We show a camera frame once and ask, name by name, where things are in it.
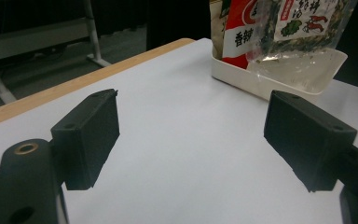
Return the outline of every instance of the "plastic packaging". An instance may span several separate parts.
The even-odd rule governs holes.
[[[268,0],[258,60],[303,57],[335,49],[357,0]]]

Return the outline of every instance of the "snack bag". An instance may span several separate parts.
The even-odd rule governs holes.
[[[222,61],[246,68],[260,52],[261,11],[265,0],[231,0],[224,32]]]
[[[357,0],[269,0],[263,60],[335,49]]]

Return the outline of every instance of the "red label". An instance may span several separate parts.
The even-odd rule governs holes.
[[[292,8],[294,0],[286,0],[284,8],[281,14],[281,21],[287,21],[289,19],[290,8]]]
[[[256,3],[257,0],[231,0],[226,30],[246,24],[255,24],[252,13]]]

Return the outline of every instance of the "white plastic tray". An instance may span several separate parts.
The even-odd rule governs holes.
[[[212,58],[212,76],[232,86],[266,100],[273,90],[277,90],[316,103],[348,56],[327,49],[313,56],[251,63],[246,70]]]

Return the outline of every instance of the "black plastic part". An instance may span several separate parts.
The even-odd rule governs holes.
[[[66,214],[57,209],[60,188],[47,141],[31,139],[10,147],[0,165],[0,223],[62,223]]]
[[[358,195],[352,193],[346,186],[339,194],[343,224],[358,224]]]
[[[337,155],[349,153],[357,131],[297,95],[273,91],[264,136],[308,191],[331,190]]]
[[[119,136],[116,96],[115,90],[93,93],[51,129],[67,189],[94,186]]]

